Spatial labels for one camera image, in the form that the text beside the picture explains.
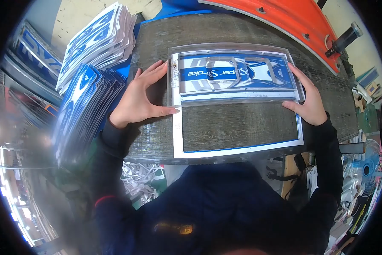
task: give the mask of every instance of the orange machine part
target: orange machine part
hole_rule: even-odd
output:
[[[339,54],[327,58],[325,52],[336,40],[334,31],[314,0],[198,0],[246,14],[282,31],[307,48],[334,74],[339,72]]]

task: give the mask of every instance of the fingernail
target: fingernail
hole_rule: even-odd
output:
[[[178,109],[172,109],[172,110],[170,110],[169,114],[176,114],[176,113],[179,113],[179,110]]]

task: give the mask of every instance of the sleeve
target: sleeve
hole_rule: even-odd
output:
[[[298,214],[298,228],[302,231],[300,236],[308,254],[324,254],[327,248],[344,180],[337,130],[328,113],[327,116],[325,123],[312,128],[318,188]]]
[[[130,246],[130,219],[135,210],[131,200],[123,196],[123,158],[127,155],[127,140],[130,127],[115,128],[107,118],[104,129],[97,138],[97,148],[91,166],[90,189],[95,201],[95,221],[99,229],[103,251],[114,253],[116,243]]]

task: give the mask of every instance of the electric fan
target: electric fan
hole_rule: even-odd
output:
[[[354,155],[352,161],[352,167],[362,172],[361,185],[364,186],[364,191],[360,194],[362,197],[371,196],[377,187],[377,179],[382,177],[382,171],[377,171],[382,161],[381,146],[373,139],[367,139],[365,144],[365,153]]]

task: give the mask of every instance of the person's left hand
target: person's left hand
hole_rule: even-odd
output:
[[[140,68],[137,70],[137,74],[109,117],[112,125],[122,129],[128,123],[179,112],[175,108],[153,105],[147,98],[146,89],[167,73],[167,66],[167,62],[163,64],[163,61],[159,60],[144,72]]]

